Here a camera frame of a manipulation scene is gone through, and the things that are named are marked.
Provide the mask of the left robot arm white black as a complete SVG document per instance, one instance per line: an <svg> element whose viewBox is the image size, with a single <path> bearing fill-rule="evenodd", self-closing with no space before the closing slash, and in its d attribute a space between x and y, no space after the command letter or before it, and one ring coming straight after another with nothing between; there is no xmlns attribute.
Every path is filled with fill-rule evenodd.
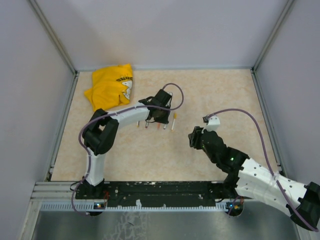
<svg viewBox="0 0 320 240"><path fill-rule="evenodd" d="M114 145L118 130L145 121L167 124L173 94L160 89L155 96L141 99L118 112L98 109L81 136L87 151L87 172L76 190L76 199L99 199L104 195L104 165L107 152Z"/></svg>

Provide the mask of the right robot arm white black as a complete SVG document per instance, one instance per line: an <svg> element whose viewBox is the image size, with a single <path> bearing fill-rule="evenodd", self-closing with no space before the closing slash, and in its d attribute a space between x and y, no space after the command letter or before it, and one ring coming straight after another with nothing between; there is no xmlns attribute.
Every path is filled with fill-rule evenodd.
<svg viewBox="0 0 320 240"><path fill-rule="evenodd" d="M300 227L318 231L320 186L300 183L256 162L246 153L227 146L215 131L196 126L188 134L189 146L205 152L217 168L227 174L223 192L229 198L251 198L271 206Z"/></svg>

